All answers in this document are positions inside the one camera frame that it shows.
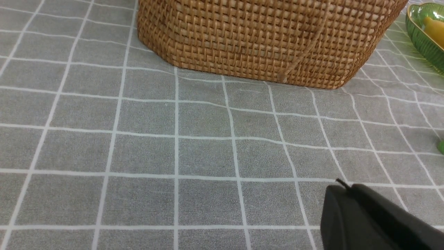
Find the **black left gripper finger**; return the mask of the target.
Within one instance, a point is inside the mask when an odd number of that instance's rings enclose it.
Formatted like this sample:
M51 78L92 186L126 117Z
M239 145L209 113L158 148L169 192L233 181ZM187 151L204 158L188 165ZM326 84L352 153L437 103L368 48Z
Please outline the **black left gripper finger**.
M325 250L442 250L444 234L363 184L326 187Z

